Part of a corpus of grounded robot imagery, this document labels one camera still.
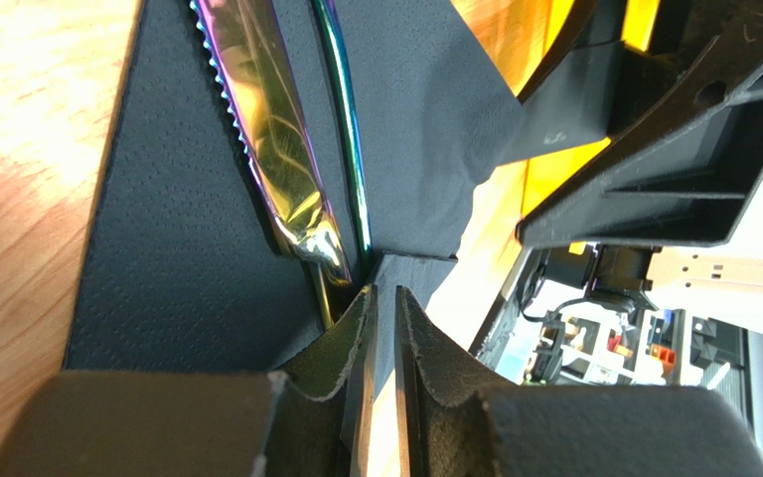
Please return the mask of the iridescent spoon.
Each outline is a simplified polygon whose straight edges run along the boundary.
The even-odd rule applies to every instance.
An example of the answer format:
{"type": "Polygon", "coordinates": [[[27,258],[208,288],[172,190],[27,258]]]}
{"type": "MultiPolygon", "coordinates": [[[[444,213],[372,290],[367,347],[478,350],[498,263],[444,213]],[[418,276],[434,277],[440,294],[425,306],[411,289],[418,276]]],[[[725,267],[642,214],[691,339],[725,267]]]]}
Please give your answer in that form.
{"type": "Polygon", "coordinates": [[[367,201],[361,131],[350,64],[334,1],[312,1],[338,115],[359,259],[369,270],[374,263],[372,227],[367,201]]]}

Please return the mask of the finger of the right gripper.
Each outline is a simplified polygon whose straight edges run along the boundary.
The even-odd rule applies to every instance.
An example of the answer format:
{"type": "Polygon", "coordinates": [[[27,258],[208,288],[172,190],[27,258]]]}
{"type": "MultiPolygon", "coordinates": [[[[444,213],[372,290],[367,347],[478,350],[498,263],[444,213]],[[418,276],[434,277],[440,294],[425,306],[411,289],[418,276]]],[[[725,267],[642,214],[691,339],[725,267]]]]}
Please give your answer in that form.
{"type": "Polygon", "coordinates": [[[763,179],[763,1],[664,1],[624,42],[609,144],[518,222],[558,248],[728,242],[763,179]]]}
{"type": "Polygon", "coordinates": [[[502,165],[605,138],[621,72],[627,3],[575,1],[517,95],[524,122],[502,165]]]}

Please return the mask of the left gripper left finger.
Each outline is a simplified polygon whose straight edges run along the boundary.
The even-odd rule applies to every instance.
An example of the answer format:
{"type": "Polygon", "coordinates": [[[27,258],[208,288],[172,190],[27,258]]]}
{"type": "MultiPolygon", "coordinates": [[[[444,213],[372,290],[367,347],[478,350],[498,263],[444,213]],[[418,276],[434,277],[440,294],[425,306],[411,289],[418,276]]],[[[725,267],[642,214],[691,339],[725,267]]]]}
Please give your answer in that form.
{"type": "Polygon", "coordinates": [[[267,373],[63,372],[0,446],[0,476],[363,476],[378,291],[267,373]]]}

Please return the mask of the black paper napkin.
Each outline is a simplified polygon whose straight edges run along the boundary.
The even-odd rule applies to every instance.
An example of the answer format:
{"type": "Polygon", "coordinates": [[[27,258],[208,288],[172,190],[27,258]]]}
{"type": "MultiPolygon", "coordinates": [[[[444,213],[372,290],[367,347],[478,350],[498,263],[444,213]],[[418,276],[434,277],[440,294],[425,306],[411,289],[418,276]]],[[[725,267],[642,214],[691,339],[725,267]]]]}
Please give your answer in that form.
{"type": "MultiPolygon", "coordinates": [[[[448,1],[340,1],[376,252],[421,298],[459,254],[475,188],[526,116],[448,1]]],[[[320,333],[308,270],[279,256],[185,1],[145,3],[64,358],[68,370],[268,371],[320,333]]]]}

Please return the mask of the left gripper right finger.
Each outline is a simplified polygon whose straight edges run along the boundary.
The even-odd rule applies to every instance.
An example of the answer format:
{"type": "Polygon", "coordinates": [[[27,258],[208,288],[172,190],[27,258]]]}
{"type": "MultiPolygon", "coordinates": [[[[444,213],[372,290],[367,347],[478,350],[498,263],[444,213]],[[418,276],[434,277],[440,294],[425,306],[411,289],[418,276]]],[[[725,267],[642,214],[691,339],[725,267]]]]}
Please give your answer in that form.
{"type": "Polygon", "coordinates": [[[692,387],[520,386],[395,295],[396,410],[405,476],[763,476],[718,394],[692,387]]]}

